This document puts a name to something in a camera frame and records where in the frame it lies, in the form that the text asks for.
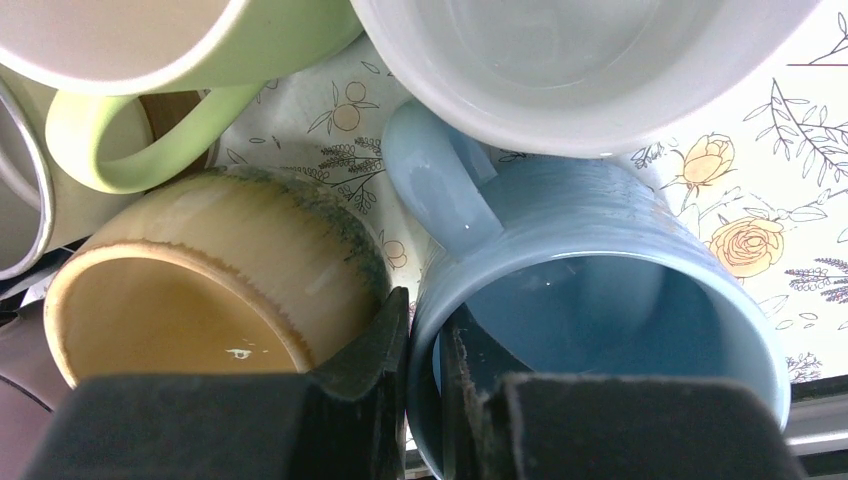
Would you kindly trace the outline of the light blue cup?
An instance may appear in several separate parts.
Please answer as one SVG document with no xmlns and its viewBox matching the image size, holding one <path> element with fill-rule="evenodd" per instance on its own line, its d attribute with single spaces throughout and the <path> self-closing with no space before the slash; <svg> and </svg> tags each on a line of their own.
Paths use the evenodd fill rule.
<svg viewBox="0 0 848 480">
<path fill-rule="evenodd" d="M 406 389 L 413 438 L 437 478 L 446 472 L 436 354 L 460 307 L 535 371 L 732 379 L 786 424 L 789 375 L 764 312 L 634 175 L 542 155 L 495 166 L 416 100 L 390 116 L 382 153 L 432 238 Z"/>
</svg>

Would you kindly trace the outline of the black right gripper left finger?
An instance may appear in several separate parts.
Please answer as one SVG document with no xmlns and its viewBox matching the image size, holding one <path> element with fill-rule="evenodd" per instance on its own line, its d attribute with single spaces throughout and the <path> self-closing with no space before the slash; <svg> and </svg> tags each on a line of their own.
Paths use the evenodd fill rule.
<svg viewBox="0 0 848 480">
<path fill-rule="evenodd" d="M 27 479 L 400 479 L 409 294 L 306 373 L 112 375 L 55 414 Z"/>
</svg>

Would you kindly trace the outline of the mauve pink cup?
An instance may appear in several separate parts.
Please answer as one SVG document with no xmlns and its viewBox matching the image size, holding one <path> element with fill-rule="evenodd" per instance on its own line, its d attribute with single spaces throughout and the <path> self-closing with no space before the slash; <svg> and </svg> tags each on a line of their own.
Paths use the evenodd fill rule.
<svg viewBox="0 0 848 480">
<path fill-rule="evenodd" d="M 1 319 L 1 477 L 18 479 L 70 388 L 49 350 L 43 303 Z"/>
</svg>

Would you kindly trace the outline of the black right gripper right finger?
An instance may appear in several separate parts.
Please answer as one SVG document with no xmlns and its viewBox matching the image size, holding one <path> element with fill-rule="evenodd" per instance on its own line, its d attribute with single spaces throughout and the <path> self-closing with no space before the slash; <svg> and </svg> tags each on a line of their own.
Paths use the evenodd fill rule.
<svg viewBox="0 0 848 480">
<path fill-rule="evenodd" d="M 769 410 L 726 381 L 527 371 L 471 321 L 442 331 L 449 479 L 802 479 Z"/>
</svg>

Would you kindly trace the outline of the beige ceramic teapot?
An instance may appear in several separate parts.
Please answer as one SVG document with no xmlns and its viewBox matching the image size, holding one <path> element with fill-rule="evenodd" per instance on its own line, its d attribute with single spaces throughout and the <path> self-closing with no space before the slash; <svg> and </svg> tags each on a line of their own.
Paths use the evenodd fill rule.
<svg viewBox="0 0 848 480">
<path fill-rule="evenodd" d="M 64 380 L 303 372 L 390 292 L 373 229 L 306 175 L 246 165 L 157 189 L 92 234 L 44 301 Z"/>
</svg>

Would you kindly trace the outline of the light green mug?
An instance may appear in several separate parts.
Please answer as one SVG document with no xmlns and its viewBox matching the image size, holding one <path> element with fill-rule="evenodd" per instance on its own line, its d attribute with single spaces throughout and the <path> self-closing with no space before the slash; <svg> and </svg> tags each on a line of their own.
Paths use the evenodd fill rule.
<svg viewBox="0 0 848 480">
<path fill-rule="evenodd" d="M 266 84 L 319 63 L 362 25 L 347 1 L 5 1 L 1 61 L 55 96 L 45 142 L 92 189 L 136 193 L 207 150 Z M 170 131 L 104 159 L 104 134 L 133 100 L 203 91 Z"/>
</svg>

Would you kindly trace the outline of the cream brown steel tumbler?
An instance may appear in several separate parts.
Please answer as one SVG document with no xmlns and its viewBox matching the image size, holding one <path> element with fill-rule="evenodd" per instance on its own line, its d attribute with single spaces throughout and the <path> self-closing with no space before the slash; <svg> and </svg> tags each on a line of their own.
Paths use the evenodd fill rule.
<svg viewBox="0 0 848 480">
<path fill-rule="evenodd" d="M 1 68 L 1 278 L 94 233 L 141 195 L 107 194 L 71 178 L 49 154 L 46 115 L 56 91 Z"/>
</svg>

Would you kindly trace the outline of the small white cup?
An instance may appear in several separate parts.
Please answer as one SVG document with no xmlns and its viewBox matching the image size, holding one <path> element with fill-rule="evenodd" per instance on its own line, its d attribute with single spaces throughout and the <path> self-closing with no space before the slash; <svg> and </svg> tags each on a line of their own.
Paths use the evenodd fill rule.
<svg viewBox="0 0 848 480">
<path fill-rule="evenodd" d="M 766 63 L 815 1 L 356 1 L 395 78 L 509 150 L 595 158 L 658 140 Z"/>
</svg>

